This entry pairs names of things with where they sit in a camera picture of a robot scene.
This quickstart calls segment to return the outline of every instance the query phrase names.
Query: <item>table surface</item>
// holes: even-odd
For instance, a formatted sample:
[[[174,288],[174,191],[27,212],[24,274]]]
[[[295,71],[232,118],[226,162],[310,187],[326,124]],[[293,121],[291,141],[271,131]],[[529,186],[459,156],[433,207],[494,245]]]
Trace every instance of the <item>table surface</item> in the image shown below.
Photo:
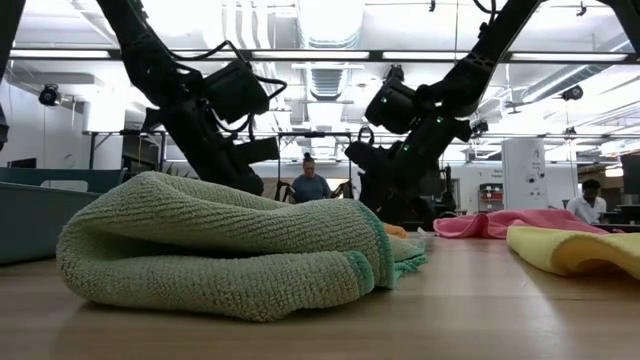
[[[88,304],[53,261],[0,268],[0,359],[637,358],[637,280],[543,273],[502,240],[429,253],[394,291],[270,324]]]

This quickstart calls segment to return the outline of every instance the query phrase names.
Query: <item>orange cloth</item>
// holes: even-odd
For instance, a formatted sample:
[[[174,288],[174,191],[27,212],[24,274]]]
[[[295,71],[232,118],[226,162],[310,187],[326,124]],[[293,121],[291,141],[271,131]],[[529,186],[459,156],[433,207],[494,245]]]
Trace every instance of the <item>orange cloth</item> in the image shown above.
[[[402,239],[406,239],[409,237],[409,233],[400,226],[384,224],[384,232],[388,235],[397,236]]]

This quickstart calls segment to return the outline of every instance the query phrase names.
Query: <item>woman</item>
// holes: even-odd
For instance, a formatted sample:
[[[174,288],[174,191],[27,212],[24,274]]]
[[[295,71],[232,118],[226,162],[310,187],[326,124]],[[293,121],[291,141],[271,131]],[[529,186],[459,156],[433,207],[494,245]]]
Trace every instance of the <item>woman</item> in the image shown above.
[[[311,157],[311,154],[304,154],[302,168],[304,173],[291,184],[296,203],[329,198],[331,196],[329,184],[325,178],[316,174],[316,161]]]

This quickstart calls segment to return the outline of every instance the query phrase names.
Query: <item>gray bin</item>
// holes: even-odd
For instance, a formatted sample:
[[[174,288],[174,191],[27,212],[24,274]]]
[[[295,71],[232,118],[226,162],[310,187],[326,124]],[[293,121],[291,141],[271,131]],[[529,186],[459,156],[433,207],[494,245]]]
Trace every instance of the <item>gray bin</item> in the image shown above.
[[[119,185],[124,171],[0,168],[0,181],[82,180],[89,191],[100,191],[0,182],[0,265],[53,257],[62,227],[102,192]]]

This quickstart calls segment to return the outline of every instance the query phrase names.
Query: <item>white shirt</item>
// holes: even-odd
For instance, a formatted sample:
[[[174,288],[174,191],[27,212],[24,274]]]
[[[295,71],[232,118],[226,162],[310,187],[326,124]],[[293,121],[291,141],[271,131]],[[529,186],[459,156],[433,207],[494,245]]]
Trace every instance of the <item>white shirt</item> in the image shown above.
[[[596,201],[591,206],[587,200],[580,196],[569,201],[567,210],[586,224],[599,224],[600,216],[607,212],[607,202],[601,197],[596,197]]]

